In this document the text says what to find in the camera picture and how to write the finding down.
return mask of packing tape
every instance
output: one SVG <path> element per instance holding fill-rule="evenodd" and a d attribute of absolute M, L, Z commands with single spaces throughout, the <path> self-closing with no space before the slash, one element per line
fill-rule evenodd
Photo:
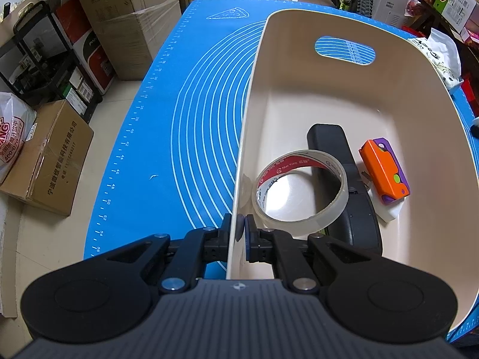
<path fill-rule="evenodd" d="M 282 221 L 265 213 L 268 190 L 289 171 L 304 168 L 324 168 L 330 170 L 340 181 L 339 192 L 322 211 L 306 219 Z M 281 229 L 293 236 L 304 236 L 326 228 L 344 211 L 348 202 L 348 181 L 346 171 L 332 155 L 316 150 L 301 150 L 287 153 L 270 163 L 258 176 L 251 193 L 253 208 L 267 228 Z"/>

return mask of metal screw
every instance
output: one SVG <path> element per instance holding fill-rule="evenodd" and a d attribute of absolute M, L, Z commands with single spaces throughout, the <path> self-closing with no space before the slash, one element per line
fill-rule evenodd
<path fill-rule="evenodd" d="M 293 286 L 298 290 L 311 290 L 316 287 L 316 282 L 311 278 L 297 278 L 293 281 Z"/>
<path fill-rule="evenodd" d="M 184 285 L 185 285 L 185 281 L 181 278 L 176 278 L 176 277 L 166 278 L 161 283 L 161 287 L 171 291 L 179 290 L 182 287 L 184 287 Z"/>

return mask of white tissue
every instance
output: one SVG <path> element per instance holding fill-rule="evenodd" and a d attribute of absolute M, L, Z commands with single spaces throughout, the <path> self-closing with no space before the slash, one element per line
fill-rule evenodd
<path fill-rule="evenodd" d="M 456 89 L 462 82 L 461 60 L 454 41 L 446 34 L 431 28 L 431 35 L 426 38 L 408 39 L 433 64 L 441 76 L 449 92 Z"/>

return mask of bicycle wheel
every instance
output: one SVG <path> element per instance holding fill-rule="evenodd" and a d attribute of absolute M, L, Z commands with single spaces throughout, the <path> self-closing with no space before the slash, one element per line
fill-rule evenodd
<path fill-rule="evenodd" d="M 351 0 L 348 11 L 371 18 L 373 15 L 373 0 Z"/>

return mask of orange object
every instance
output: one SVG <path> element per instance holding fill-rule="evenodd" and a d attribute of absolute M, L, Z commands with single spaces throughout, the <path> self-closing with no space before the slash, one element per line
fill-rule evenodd
<path fill-rule="evenodd" d="M 386 139 L 368 140 L 359 153 L 376 191 L 386 205 L 410 194 L 408 182 Z"/>

